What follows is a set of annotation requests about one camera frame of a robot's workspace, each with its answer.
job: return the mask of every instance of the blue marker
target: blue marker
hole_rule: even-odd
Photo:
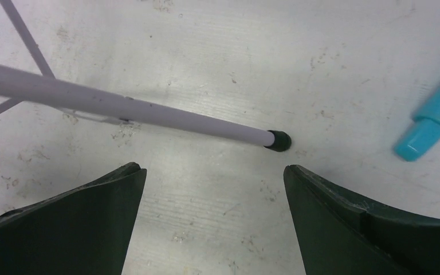
[[[424,155],[440,139],[440,87],[412,119],[415,124],[394,147],[395,153],[408,162]]]

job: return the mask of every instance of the black end cap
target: black end cap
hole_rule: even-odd
[[[271,146],[264,146],[276,152],[284,152],[291,147],[291,137],[282,131],[268,130],[274,134],[274,143]]]

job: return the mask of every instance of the white metal tube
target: white metal tube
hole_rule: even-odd
[[[269,131],[0,66],[0,96],[271,146]]]

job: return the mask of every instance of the rubber foot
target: rubber foot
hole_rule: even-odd
[[[271,146],[264,146],[276,152],[284,152],[291,147],[291,137],[282,131],[268,130],[274,134],[274,143]]]

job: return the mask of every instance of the scuffed white surface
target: scuffed white surface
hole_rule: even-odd
[[[0,214],[127,162],[148,178],[124,274],[300,274],[282,183],[300,164],[440,218],[440,142],[391,146],[440,81],[440,1],[15,1],[59,79],[291,134],[293,148],[0,115]],[[0,64],[38,72],[0,7]]]

